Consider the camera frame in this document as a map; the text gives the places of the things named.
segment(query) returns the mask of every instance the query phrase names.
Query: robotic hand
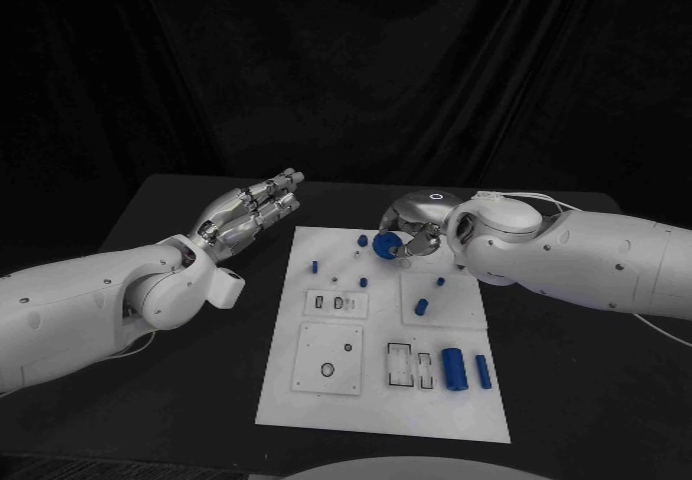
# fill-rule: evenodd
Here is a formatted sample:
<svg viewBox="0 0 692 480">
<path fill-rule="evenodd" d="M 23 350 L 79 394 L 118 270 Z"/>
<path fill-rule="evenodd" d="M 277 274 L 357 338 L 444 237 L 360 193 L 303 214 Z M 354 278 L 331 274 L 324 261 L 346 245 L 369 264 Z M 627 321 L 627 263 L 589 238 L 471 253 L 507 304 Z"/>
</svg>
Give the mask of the robotic hand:
<svg viewBox="0 0 692 480">
<path fill-rule="evenodd" d="M 543 217 L 507 197 L 538 198 L 571 210 Z M 395 201 L 382 217 L 380 236 L 395 222 L 414 238 L 389 249 L 389 258 L 429 255 L 445 236 L 455 263 L 491 285 L 519 283 L 540 295 L 600 310 L 692 319 L 689 230 L 582 212 L 540 194 L 478 192 L 464 202 L 434 190 Z"/>
<path fill-rule="evenodd" d="M 233 307 L 245 281 L 216 264 L 295 211 L 303 178 L 288 169 L 233 189 L 205 209 L 187 236 L 0 279 L 0 393 L 114 358 L 143 335 L 183 325 L 205 301 Z"/>
</svg>

